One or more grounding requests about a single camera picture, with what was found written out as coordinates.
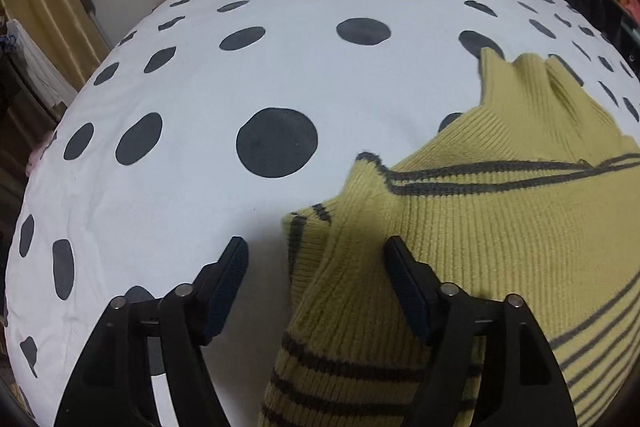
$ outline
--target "yellow curtain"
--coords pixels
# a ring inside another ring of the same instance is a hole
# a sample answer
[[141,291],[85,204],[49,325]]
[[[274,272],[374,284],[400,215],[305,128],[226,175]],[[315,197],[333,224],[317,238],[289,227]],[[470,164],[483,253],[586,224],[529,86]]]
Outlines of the yellow curtain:
[[80,0],[0,0],[67,82],[79,90],[108,54]]

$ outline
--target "polka dot bed sheet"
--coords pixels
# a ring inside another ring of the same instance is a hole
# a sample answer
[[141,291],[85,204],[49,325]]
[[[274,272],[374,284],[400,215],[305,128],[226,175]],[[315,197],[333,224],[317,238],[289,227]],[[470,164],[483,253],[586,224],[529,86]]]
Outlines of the polka dot bed sheet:
[[10,250],[5,333],[38,423],[113,296],[163,296],[241,235],[250,268],[204,353],[232,425],[254,425],[289,317],[281,217],[478,105],[484,46],[556,56],[640,138],[638,80],[563,0],[166,0],[141,21],[58,126]]

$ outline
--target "silver bolt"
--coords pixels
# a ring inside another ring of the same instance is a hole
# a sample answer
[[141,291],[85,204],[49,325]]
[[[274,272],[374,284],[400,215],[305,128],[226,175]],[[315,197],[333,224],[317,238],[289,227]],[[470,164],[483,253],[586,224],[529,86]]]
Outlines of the silver bolt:
[[122,295],[118,295],[117,297],[114,297],[113,299],[111,299],[109,306],[111,306],[114,310],[119,310],[126,303],[127,303],[127,299],[124,298]]
[[514,308],[520,308],[524,304],[524,299],[517,293],[512,293],[507,297],[507,302]]
[[191,286],[188,282],[183,282],[182,284],[178,284],[174,290],[175,294],[178,297],[186,297],[190,295],[193,291],[193,286]]
[[449,297],[452,297],[453,295],[456,295],[458,292],[460,292],[460,288],[458,288],[457,284],[453,284],[452,282],[446,282],[442,284],[442,286],[440,286],[440,291],[444,293],[444,295],[448,295]]

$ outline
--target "yellow sweater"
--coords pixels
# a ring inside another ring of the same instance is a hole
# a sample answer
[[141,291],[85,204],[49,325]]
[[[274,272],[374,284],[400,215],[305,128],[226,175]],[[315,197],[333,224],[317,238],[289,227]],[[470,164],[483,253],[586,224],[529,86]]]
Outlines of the yellow sweater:
[[[382,247],[470,295],[527,300],[578,423],[592,424],[640,346],[640,149],[555,58],[486,48],[482,102],[393,170],[358,156],[337,198],[284,220],[294,316],[260,425],[399,427],[429,349],[409,330]],[[474,408],[475,347],[458,424]]]

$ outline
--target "bed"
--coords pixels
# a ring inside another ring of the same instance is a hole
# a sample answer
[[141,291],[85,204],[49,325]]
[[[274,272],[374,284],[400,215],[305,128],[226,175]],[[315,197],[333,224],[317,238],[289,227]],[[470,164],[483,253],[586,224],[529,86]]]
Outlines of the bed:
[[282,216],[338,193],[358,153],[391,165],[478,105],[486,46],[556,56],[640,140],[638,79],[562,0],[166,0],[141,21],[66,112],[18,220],[6,336],[39,425],[113,296],[165,295],[233,235],[250,267],[205,357],[232,425],[254,425],[290,313]]

